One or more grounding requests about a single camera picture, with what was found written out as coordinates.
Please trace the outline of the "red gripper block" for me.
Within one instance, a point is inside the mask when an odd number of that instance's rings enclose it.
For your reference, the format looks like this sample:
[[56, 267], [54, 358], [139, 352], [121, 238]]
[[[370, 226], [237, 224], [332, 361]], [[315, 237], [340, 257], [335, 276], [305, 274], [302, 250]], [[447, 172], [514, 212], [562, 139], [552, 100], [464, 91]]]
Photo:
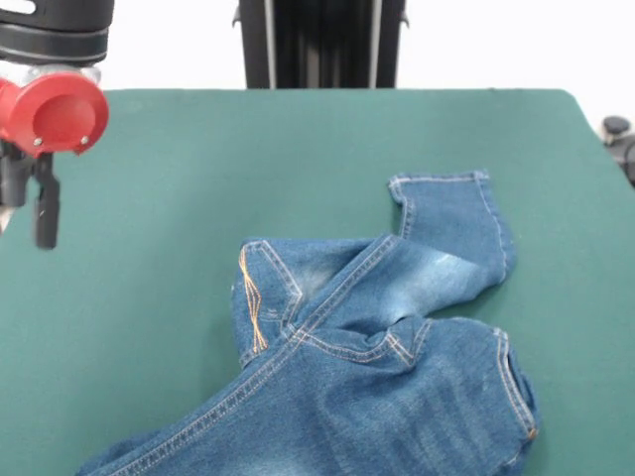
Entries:
[[12, 208], [26, 203], [23, 152], [37, 158], [33, 178], [39, 186], [34, 228], [38, 248], [55, 249], [58, 242], [61, 184], [50, 153], [84, 153], [103, 135], [108, 119], [103, 91], [80, 73], [45, 74], [24, 86], [1, 80], [1, 203]]

